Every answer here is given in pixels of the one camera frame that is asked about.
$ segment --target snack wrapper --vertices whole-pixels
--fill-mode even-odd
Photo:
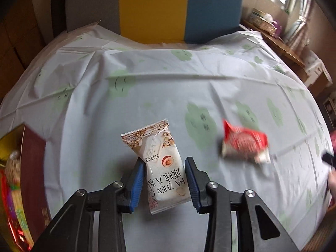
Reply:
[[[152,214],[191,200],[179,151],[167,119],[122,134],[122,140],[146,163]]]
[[[224,122],[222,156],[244,158],[255,163],[270,163],[266,134]]]

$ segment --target red packaging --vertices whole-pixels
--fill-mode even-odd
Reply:
[[[224,123],[222,156],[244,158],[255,163],[270,163],[266,134]]]

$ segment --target white snack package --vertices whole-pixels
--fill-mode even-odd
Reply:
[[[167,119],[121,135],[146,163],[148,202],[152,214],[191,200],[179,151]]]

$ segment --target white cloth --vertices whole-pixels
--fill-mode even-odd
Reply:
[[[305,245],[330,200],[320,156],[331,140],[312,95],[260,33],[202,46],[143,45],[98,25],[61,34],[4,98],[0,136],[26,122],[47,140],[54,216],[77,189],[102,189],[133,167],[121,133],[164,118],[183,160],[193,156],[228,190],[256,191],[298,248]],[[271,164],[222,159],[223,119],[265,132]],[[191,202],[151,215],[143,191],[135,213],[124,215],[128,252],[204,250],[208,215]]]

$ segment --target gift box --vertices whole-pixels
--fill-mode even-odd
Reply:
[[[13,251],[29,251],[50,222],[45,143],[25,124],[0,139],[0,232]]]

